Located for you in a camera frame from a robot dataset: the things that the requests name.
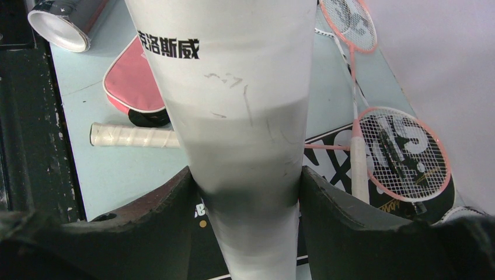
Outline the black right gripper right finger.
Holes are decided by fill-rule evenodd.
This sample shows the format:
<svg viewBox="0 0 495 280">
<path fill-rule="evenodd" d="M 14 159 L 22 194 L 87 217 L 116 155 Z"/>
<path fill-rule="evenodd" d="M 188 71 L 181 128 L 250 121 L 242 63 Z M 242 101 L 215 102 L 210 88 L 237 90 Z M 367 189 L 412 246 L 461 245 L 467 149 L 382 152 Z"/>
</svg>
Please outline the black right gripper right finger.
<svg viewBox="0 0 495 280">
<path fill-rule="evenodd" d="M 494 218 L 443 223 L 374 208 L 302 169 L 299 203 L 313 279 L 493 279 Z"/>
</svg>

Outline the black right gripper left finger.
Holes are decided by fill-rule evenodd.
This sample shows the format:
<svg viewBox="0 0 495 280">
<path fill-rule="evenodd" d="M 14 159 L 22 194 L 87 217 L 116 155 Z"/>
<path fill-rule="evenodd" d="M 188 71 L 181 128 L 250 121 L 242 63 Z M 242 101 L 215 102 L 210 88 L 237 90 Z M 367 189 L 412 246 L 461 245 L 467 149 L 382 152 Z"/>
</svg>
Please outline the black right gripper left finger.
<svg viewBox="0 0 495 280">
<path fill-rule="evenodd" d="M 1 212 L 2 279 L 186 279 L 196 185 L 188 167 L 90 222 Z"/>
</svg>

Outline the white shuttlecock tube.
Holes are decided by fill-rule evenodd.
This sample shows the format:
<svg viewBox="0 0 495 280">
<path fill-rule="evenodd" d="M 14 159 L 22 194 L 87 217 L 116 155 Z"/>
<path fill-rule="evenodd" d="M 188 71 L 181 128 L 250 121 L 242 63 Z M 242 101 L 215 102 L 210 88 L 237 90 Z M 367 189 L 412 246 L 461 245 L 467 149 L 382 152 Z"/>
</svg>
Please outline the white shuttlecock tube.
<svg viewBox="0 0 495 280">
<path fill-rule="evenodd" d="M 232 279 L 295 279 L 315 1 L 127 1 Z"/>
</svg>

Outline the black shuttlecock tube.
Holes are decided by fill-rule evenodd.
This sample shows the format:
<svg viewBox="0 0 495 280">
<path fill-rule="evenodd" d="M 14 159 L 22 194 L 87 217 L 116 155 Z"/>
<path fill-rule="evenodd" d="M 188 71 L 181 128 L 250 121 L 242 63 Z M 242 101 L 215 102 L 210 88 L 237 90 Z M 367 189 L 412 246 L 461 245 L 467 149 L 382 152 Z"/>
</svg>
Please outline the black shuttlecock tube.
<svg viewBox="0 0 495 280">
<path fill-rule="evenodd" d="M 38 1 L 27 19 L 48 42 L 73 53 L 84 53 L 114 4 L 107 0 Z"/>
</svg>

